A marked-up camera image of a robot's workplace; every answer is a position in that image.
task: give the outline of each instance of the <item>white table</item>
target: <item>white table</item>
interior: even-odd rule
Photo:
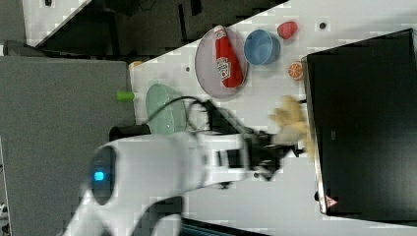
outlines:
[[[291,0],[232,27],[244,38],[256,29],[276,34],[279,24],[295,21],[299,31],[281,42],[279,60],[267,66],[251,66],[248,83],[235,96],[214,99],[232,110],[246,126],[277,132],[268,114],[281,105],[281,97],[304,97],[302,84],[286,73],[288,66],[309,53],[408,28],[417,29],[414,0]],[[320,30],[318,24],[328,27]],[[198,41],[141,65],[131,65],[138,122],[147,117],[145,95],[149,82],[158,79],[184,95],[209,96],[200,88],[194,71]],[[261,232],[269,235],[416,235],[417,228],[328,217],[314,201],[315,168],[302,155],[289,154],[274,182],[259,179],[235,183],[227,191],[200,189],[186,195],[186,217],[199,221]]]
[[[37,46],[58,31],[91,0],[53,0],[51,7],[44,0],[23,0],[27,45]]]

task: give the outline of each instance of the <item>blue light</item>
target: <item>blue light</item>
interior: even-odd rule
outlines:
[[[102,171],[97,171],[94,173],[95,181],[102,181],[104,179],[104,173]]]

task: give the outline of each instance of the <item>plate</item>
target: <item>plate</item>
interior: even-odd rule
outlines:
[[[231,29],[226,29],[226,32],[242,69],[243,82],[240,87],[227,88],[221,82],[215,60],[215,35],[213,29],[208,31],[202,38],[196,52],[195,68],[197,79],[203,90],[215,98],[225,98],[236,94],[245,85],[245,79],[248,74],[249,66],[243,51],[244,41],[242,37]]]

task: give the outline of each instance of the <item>green bowl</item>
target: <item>green bowl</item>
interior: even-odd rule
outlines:
[[[168,86],[152,85],[147,93],[147,114],[151,116],[159,107],[181,95]],[[150,132],[160,135],[172,135],[185,131],[187,128],[186,109],[184,101],[175,101],[163,109],[155,118],[149,121]]]

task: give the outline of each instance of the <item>blue bowl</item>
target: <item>blue bowl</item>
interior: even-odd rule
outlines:
[[[266,65],[275,61],[279,51],[278,38],[268,31],[257,29],[246,38],[245,57],[253,65]]]

